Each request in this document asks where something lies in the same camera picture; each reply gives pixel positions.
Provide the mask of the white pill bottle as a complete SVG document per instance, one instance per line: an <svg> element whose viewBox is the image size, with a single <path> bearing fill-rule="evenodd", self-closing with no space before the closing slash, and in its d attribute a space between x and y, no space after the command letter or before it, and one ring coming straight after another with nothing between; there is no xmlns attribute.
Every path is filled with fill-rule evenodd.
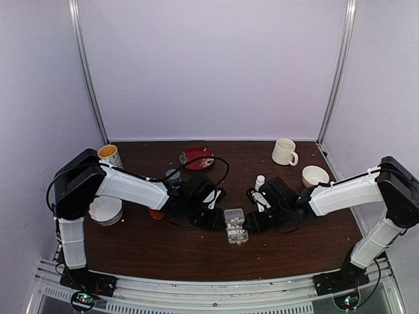
<svg viewBox="0 0 419 314"><path fill-rule="evenodd" d="M255 180L255 189L256 190L259 190L260 189L260 187L262 187L262 185L265 183L265 176L264 175L258 175L257 177L256 177L256 180Z"/></svg>

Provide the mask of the clear plastic pill organizer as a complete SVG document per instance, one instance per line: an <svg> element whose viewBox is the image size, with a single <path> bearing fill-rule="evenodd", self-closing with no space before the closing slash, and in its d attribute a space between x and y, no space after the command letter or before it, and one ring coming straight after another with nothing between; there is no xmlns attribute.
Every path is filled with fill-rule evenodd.
<svg viewBox="0 0 419 314"><path fill-rule="evenodd" d="M243 209L226 209L223 214L228 242L232 245L241 245L247 242L249 234L244 229L245 215Z"/></svg>

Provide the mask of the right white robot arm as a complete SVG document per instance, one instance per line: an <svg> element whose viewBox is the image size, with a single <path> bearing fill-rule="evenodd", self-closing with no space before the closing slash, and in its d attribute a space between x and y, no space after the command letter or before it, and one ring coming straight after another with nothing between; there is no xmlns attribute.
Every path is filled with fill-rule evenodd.
<svg viewBox="0 0 419 314"><path fill-rule="evenodd" d="M418 180L391 156L364 173L338 182L319 183L299 194L279 177L268 180L257 190L250 188L246 194L258 207L244 220L244 229L251 234L349 207L383 203L380 220L349 251L336 274L336 284L344 289L357 282L361 272L397 236L418 224Z"/></svg>

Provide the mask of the grey lid pill bottle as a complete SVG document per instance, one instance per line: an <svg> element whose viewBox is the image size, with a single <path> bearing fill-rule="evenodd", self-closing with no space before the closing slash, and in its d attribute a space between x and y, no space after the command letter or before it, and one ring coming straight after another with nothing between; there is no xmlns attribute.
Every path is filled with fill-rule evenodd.
<svg viewBox="0 0 419 314"><path fill-rule="evenodd" d="M177 171L176 169L169 169L166 172L166 180L169 183L175 184L182 181L181 173L180 171Z"/></svg>

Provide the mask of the orange pill bottle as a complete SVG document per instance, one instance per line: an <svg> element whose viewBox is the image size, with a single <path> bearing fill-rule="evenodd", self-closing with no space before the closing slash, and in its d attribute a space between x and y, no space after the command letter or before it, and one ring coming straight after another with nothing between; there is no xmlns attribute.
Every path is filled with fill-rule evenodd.
<svg viewBox="0 0 419 314"><path fill-rule="evenodd" d="M165 214L160 211L149 209L149 214L153 220L162 220L165 218Z"/></svg>

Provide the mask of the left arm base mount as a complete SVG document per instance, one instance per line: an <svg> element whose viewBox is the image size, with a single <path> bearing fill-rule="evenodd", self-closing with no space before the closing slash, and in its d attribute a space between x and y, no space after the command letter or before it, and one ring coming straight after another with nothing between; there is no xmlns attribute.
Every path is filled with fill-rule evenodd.
<svg viewBox="0 0 419 314"><path fill-rule="evenodd" d="M112 297L117 285L117 278L113 275L95 273L89 270L88 264L74 268L63 257L64 270L60 277L61 286L94 294L95 296Z"/></svg>

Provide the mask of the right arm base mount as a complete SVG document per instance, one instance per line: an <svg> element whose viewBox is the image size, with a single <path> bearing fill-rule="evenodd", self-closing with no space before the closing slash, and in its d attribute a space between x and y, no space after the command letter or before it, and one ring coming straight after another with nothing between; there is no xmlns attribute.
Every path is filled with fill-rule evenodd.
<svg viewBox="0 0 419 314"><path fill-rule="evenodd" d="M314 286L318 296L356 289L370 282L366 269L359 268L351 263L351 254L354 247L353 245L347 252L342 266L338 271L313 276Z"/></svg>

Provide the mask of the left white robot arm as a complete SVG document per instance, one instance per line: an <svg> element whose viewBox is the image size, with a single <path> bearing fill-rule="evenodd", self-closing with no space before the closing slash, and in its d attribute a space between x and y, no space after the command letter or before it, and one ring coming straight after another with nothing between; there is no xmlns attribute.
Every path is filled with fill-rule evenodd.
<svg viewBox="0 0 419 314"><path fill-rule="evenodd" d="M57 220L65 270L79 290L94 285L84 251L84 217L95 198L106 196L183 216L204 230L225 227L222 210L216 205L226 192L206 175L196 173L187 181L171 183L169 176L156 179L137 175L102 162L95 154L91 148L82 151L55 174L46 190L55 197L46 204Z"/></svg>

